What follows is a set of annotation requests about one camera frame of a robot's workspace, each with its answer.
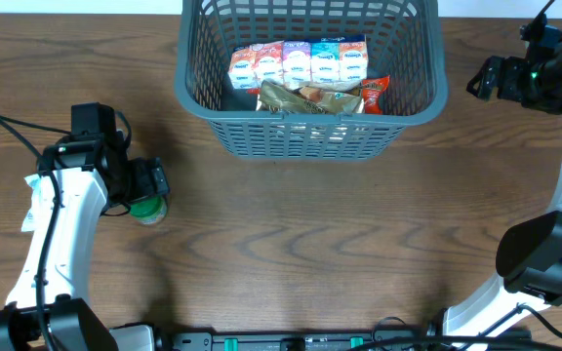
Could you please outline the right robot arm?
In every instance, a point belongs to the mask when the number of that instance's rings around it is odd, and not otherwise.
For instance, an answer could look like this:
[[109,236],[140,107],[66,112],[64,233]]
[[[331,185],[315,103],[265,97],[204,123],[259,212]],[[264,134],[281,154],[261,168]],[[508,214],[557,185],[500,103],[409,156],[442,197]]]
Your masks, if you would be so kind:
[[[468,82],[476,98],[518,102],[522,107],[562,115],[562,28],[548,24],[544,12],[521,26],[523,58],[488,58]],[[434,322],[437,346],[486,350],[528,316],[562,304],[562,161],[545,214],[516,224],[502,237],[496,271],[464,302]]]

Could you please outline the gold foil bag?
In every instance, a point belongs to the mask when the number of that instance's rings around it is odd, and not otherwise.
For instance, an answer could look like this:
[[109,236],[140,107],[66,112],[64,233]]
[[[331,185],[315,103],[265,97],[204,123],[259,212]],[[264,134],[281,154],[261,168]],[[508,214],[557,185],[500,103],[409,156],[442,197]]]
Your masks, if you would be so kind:
[[364,109],[365,100],[354,94],[314,87],[291,91],[267,81],[257,89],[257,111],[337,115],[363,113]]

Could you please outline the colourful tissue multipack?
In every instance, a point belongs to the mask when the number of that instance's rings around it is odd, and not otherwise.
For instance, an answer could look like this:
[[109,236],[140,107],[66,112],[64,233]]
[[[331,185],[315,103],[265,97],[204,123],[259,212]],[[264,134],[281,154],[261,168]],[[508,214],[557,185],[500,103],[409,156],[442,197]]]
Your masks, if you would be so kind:
[[368,64],[363,35],[275,41],[236,48],[228,77],[236,90],[270,82],[291,91],[303,87],[348,91],[367,78]]

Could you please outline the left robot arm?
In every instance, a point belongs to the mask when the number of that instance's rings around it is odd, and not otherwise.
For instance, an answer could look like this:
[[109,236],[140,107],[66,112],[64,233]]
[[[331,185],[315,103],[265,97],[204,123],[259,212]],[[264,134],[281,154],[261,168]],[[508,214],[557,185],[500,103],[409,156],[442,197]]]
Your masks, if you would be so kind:
[[140,222],[167,213],[170,186],[157,158],[131,159],[125,116],[99,102],[71,108],[71,128],[36,151],[26,182],[31,207],[22,225],[32,234],[20,276],[0,309],[0,350],[170,350],[151,323],[110,329],[89,302],[89,275],[99,220],[122,206]]

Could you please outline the red spaghetti packet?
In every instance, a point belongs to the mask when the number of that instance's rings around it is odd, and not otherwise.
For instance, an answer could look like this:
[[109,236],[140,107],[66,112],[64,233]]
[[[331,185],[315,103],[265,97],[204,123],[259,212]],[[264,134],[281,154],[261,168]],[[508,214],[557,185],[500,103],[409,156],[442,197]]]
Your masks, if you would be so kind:
[[[351,89],[347,91],[334,91],[330,89],[324,89],[316,84],[307,85],[304,87],[314,87],[323,90],[329,90],[334,92],[343,92],[348,94],[354,94],[362,97],[365,100],[365,109],[363,113],[367,114],[383,114],[383,104],[381,103],[381,96],[385,93],[389,86],[389,77],[385,76],[377,79],[365,79],[359,81],[357,84],[351,82],[340,82],[336,84],[337,87],[348,87]],[[257,95],[257,89],[250,89],[248,93],[251,95]]]

